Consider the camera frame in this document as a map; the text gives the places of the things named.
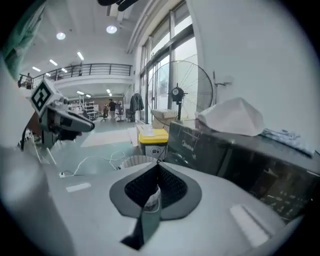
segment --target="blue patterned towel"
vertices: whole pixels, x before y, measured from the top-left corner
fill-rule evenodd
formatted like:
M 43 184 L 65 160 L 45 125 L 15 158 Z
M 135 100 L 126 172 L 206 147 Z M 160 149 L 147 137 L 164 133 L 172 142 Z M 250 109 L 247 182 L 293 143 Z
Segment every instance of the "blue patterned towel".
M 307 144 L 305 144 L 301 136 L 294 132 L 289 132 L 287 130 L 274 131 L 266 128 L 260 135 L 283 143 L 291 148 L 309 155 L 310 157 L 312 157 L 315 153 L 315 150 L 311 149 Z

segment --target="metal railing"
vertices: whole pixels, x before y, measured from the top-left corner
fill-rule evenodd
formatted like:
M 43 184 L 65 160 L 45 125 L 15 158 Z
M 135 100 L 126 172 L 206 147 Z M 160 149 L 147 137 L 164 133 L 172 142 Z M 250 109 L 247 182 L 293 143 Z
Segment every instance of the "metal railing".
M 80 64 L 58 68 L 34 78 L 26 75 L 21 75 L 21 86 L 27 89 L 33 89 L 37 87 L 43 78 L 50 79 L 52 81 L 58 81 L 61 79 L 90 76 L 90 75 L 115 75 L 115 76 L 126 76 L 131 75 L 131 65 L 125 64 L 111 64 L 111 63 L 93 63 L 93 64 Z

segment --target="electric fan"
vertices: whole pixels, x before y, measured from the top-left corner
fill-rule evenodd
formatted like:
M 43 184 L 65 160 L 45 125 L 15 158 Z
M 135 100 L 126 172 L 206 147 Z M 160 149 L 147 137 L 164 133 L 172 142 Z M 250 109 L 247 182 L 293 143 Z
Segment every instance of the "electric fan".
M 162 124 L 170 126 L 173 120 L 195 119 L 196 113 L 211 106 L 213 86 L 201 67 L 179 60 L 156 68 L 157 66 L 149 71 L 148 122 L 156 118 Z

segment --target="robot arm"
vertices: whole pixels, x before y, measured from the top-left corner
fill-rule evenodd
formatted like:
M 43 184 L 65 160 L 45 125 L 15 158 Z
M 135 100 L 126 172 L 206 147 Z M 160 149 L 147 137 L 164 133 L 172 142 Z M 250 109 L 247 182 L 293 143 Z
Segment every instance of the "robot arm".
M 74 140 L 77 135 L 95 128 L 89 119 L 69 111 L 68 101 L 46 78 L 31 94 L 30 102 L 39 117 L 46 148 L 50 149 L 57 140 Z

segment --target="hanging jacket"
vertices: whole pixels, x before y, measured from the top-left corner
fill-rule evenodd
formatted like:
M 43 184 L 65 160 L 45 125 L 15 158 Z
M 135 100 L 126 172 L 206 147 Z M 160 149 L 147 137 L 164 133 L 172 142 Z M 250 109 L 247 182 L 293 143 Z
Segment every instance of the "hanging jacket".
M 136 112 L 138 110 L 143 110 L 144 108 L 144 102 L 141 95 L 139 93 L 135 93 L 130 100 L 130 112 Z

